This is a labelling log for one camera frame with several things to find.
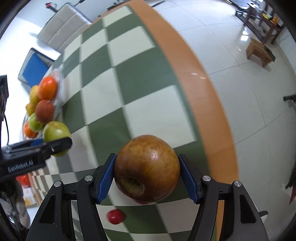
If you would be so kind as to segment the red brown apple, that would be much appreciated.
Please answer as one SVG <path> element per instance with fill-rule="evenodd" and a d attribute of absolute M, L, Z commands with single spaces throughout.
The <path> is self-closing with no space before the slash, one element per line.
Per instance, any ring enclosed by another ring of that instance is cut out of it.
<path fill-rule="evenodd" d="M 175 151 L 161 138 L 141 135 L 126 143 L 114 164 L 118 189 L 139 203 L 169 196 L 177 186 L 180 163 Z"/>

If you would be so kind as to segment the floral oval plate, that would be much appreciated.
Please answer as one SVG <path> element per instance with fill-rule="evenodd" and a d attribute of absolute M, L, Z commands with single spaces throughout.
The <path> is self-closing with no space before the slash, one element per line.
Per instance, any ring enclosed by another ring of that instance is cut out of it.
<path fill-rule="evenodd" d="M 63 103 L 63 91 L 64 91 L 64 76 L 63 76 L 63 72 L 62 72 L 62 68 L 55 68 L 53 69 L 50 73 L 49 76 L 55 78 L 55 80 L 58 83 L 58 88 L 57 88 L 57 92 L 55 97 L 53 98 L 53 100 L 51 100 L 52 104 L 54 105 L 55 109 L 54 109 L 54 113 L 53 113 L 53 120 L 55 121 L 58 118 L 58 115 L 60 113 L 60 108 L 62 106 Z M 22 133 L 21 133 L 21 140 L 30 140 L 31 138 L 27 137 L 25 135 L 25 132 L 23 130 L 23 126 L 25 125 L 25 122 L 28 121 L 29 116 L 26 113 L 24 118 L 23 118 L 23 124 L 22 124 Z M 37 136 L 33 139 L 37 139 L 37 138 L 41 138 L 42 137 L 42 131 L 38 132 Z"/>

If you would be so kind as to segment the dark wooden side table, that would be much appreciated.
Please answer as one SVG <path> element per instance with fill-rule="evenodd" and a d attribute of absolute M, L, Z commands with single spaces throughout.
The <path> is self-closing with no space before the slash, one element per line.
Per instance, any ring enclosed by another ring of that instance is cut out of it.
<path fill-rule="evenodd" d="M 281 32 L 285 29 L 285 24 L 280 19 L 275 10 L 263 1 L 246 1 L 244 6 L 239 6 L 235 16 L 243 22 L 243 26 L 248 27 L 263 44 L 268 41 L 273 45 Z"/>

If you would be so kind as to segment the orange on plate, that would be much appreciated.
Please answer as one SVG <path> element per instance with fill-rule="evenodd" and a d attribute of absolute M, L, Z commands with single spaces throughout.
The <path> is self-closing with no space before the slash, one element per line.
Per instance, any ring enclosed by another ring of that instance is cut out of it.
<path fill-rule="evenodd" d="M 44 77 L 39 83 L 38 98 L 39 100 L 52 100 L 57 92 L 58 83 L 52 76 Z"/>

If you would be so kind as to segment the blue padded chair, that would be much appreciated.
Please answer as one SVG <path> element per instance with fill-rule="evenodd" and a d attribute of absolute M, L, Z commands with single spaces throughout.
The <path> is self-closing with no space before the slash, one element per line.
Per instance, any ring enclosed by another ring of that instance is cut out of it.
<path fill-rule="evenodd" d="M 38 85 L 54 60 L 31 48 L 18 74 L 20 82 L 33 87 Z"/>

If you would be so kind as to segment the yellow pear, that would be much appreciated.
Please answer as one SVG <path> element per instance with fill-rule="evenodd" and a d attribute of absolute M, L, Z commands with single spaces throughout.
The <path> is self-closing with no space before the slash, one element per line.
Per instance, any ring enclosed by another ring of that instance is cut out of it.
<path fill-rule="evenodd" d="M 29 94 L 29 99 L 30 99 L 30 104 L 32 107 L 36 107 L 36 105 L 40 102 L 40 99 L 38 97 L 38 90 L 39 90 L 39 85 L 34 85 L 31 88 L 31 92 Z"/>

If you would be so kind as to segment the small wooden stool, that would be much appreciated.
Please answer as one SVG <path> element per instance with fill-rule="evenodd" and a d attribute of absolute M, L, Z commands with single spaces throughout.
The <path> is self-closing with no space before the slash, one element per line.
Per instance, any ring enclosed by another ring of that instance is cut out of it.
<path fill-rule="evenodd" d="M 246 49 L 247 59 L 249 59 L 251 55 L 258 57 L 261 60 L 261 65 L 263 68 L 270 62 L 274 62 L 276 59 L 272 51 L 266 47 L 266 45 L 255 40 L 254 38 L 250 38 L 249 45 Z"/>

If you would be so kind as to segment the orange mandarin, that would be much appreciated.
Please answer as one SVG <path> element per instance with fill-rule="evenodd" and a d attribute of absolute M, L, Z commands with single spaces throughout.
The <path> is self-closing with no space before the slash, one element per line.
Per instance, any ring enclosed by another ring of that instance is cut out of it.
<path fill-rule="evenodd" d="M 25 124 L 23 125 L 23 133 L 28 138 L 35 138 L 36 135 L 38 134 L 30 129 L 28 121 L 26 121 Z"/>

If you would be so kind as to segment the dark red orange fruit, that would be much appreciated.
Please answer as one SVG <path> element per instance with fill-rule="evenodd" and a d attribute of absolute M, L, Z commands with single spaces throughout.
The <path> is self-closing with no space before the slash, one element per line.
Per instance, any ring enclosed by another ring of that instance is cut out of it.
<path fill-rule="evenodd" d="M 41 100 L 35 108 L 36 118 L 42 124 L 47 124 L 52 121 L 55 107 L 48 100 Z"/>

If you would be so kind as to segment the green checkered tablecloth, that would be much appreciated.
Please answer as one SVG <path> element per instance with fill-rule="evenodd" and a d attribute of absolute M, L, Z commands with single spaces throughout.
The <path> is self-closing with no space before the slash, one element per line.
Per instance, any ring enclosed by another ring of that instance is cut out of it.
<path fill-rule="evenodd" d="M 55 61 L 66 85 L 59 120 L 73 146 L 32 173 L 41 197 L 55 181 L 80 180 L 145 134 L 163 139 L 216 181 L 239 178 L 231 128 L 210 80 L 237 61 L 207 22 L 173 22 L 188 10 L 177 6 L 160 16 L 145 2 L 130 1 L 96 20 Z"/>

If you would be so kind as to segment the yellow orange fruit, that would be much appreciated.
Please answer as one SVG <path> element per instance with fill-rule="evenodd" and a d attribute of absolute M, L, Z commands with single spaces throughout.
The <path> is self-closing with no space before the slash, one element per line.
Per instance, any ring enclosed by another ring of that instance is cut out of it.
<path fill-rule="evenodd" d="M 29 102 L 27 105 L 26 105 L 26 112 L 27 112 L 27 115 L 28 116 L 31 116 L 34 112 L 35 112 L 35 108 L 36 106 Z"/>

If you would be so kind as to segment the green apple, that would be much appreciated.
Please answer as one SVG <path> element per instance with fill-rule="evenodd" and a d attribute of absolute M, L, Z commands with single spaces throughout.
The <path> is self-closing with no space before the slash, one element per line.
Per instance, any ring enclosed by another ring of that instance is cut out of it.
<path fill-rule="evenodd" d="M 71 137 L 71 133 L 67 125 L 59 121 L 51 121 L 43 128 L 43 141 L 45 143 L 59 140 L 61 138 Z"/>
<path fill-rule="evenodd" d="M 41 130 L 43 130 L 44 124 L 42 124 L 40 121 L 37 120 L 37 116 L 35 113 L 33 113 L 29 119 L 28 119 L 28 125 L 29 128 L 33 131 L 33 132 L 40 132 Z"/>

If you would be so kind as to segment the red plastic bag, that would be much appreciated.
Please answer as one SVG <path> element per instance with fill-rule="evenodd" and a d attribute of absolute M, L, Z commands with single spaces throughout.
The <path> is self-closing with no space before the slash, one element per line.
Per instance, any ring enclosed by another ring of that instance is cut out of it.
<path fill-rule="evenodd" d="M 23 188 L 29 188 L 31 186 L 29 176 L 27 174 L 17 176 L 16 180 L 20 183 Z"/>

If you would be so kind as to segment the white padded chair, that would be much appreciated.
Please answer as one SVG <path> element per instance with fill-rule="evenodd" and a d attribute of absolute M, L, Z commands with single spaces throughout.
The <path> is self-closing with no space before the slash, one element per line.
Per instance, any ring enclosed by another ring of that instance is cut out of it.
<path fill-rule="evenodd" d="M 71 3 L 64 4 L 45 24 L 37 39 L 61 53 L 91 21 Z"/>

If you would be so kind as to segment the red cherry tomato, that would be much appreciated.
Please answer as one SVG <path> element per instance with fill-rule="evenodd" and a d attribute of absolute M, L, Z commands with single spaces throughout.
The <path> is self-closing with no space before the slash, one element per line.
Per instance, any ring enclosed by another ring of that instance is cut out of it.
<path fill-rule="evenodd" d="M 125 220 L 125 214 L 119 209 L 113 209 L 107 213 L 106 218 L 111 224 L 118 225 Z"/>

